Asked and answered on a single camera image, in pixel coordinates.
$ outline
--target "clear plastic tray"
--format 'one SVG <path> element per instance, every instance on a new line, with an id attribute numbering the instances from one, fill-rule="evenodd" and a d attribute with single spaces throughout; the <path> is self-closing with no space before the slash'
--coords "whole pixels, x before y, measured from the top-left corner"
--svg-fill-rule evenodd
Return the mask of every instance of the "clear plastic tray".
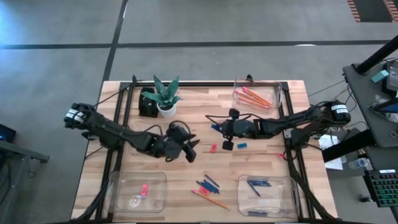
<path id="1" fill-rule="evenodd" d="M 260 194 L 259 197 L 248 184 L 248 180 L 266 180 L 271 186 L 254 186 Z M 244 216 L 297 218 L 297 195 L 297 184 L 291 177 L 241 175 L 238 179 L 238 209 Z"/>
<path id="2" fill-rule="evenodd" d="M 147 192 L 142 196 L 143 185 Z M 167 197 L 163 172 L 113 172 L 109 178 L 105 208 L 108 212 L 161 212 Z"/>
<path id="3" fill-rule="evenodd" d="M 260 106 L 257 98 L 244 92 L 244 88 L 253 91 L 262 99 L 269 102 L 269 105 Z M 273 109 L 282 104 L 282 85 L 279 82 L 253 81 L 246 80 L 246 77 L 236 77 L 233 90 L 233 107 L 237 110 L 251 110 L 256 112 L 270 113 Z"/>

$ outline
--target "wooden table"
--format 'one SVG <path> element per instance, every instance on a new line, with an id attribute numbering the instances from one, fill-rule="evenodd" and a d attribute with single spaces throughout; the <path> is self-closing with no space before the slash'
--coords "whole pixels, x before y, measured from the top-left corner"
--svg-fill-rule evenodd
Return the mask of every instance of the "wooden table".
<path id="1" fill-rule="evenodd" d="M 309 107 L 304 82 L 301 80 L 287 81 L 294 112 Z M 119 90 L 120 82 L 104 82 L 99 100 L 103 100 Z M 195 147 L 197 158 L 188 163 L 183 152 L 178 159 L 166 163 L 164 158 L 156 159 L 140 154 L 125 145 L 121 172 L 164 172 L 167 176 L 167 200 L 165 208 L 160 213 L 123 213 L 114 214 L 114 222 L 273 222 L 287 221 L 289 218 L 261 218 L 245 217 L 238 211 L 237 180 L 242 174 L 288 177 L 287 163 L 277 157 L 285 150 L 283 137 L 280 134 L 267 140 L 250 140 L 234 138 L 235 145 L 246 142 L 248 148 L 226 151 L 221 148 L 220 133 L 210 128 L 211 122 L 205 114 L 228 115 L 232 107 L 233 87 L 180 87 L 177 94 L 183 98 L 177 103 L 177 114 L 171 119 L 145 118 L 138 116 L 138 101 L 141 88 L 134 88 L 132 108 L 129 115 L 129 126 L 132 129 L 142 125 L 161 124 L 165 126 L 176 119 L 185 121 L 196 139 L 200 139 Z M 109 119 L 113 119 L 117 96 L 98 106 L 98 112 Z M 121 110 L 122 123 L 124 108 Z M 270 114 L 257 114 L 263 118 L 278 118 L 277 110 Z M 213 143 L 219 145 L 215 154 L 210 154 Z M 88 145 L 87 153 L 99 148 L 99 142 L 93 141 Z M 106 150 L 93 154 L 83 166 L 81 179 L 76 195 L 72 218 L 78 217 L 94 199 L 101 185 Z M 323 163 L 322 154 L 311 147 L 303 150 L 303 158 L 307 170 L 310 188 L 326 210 L 337 217 L 335 203 L 331 194 L 328 176 Z M 231 210 L 225 210 L 207 200 L 191 193 L 191 189 L 198 189 L 196 180 L 203 180 L 208 174 L 220 185 L 220 194 L 211 197 L 226 204 Z M 300 199 L 305 209 L 303 193 Z"/>

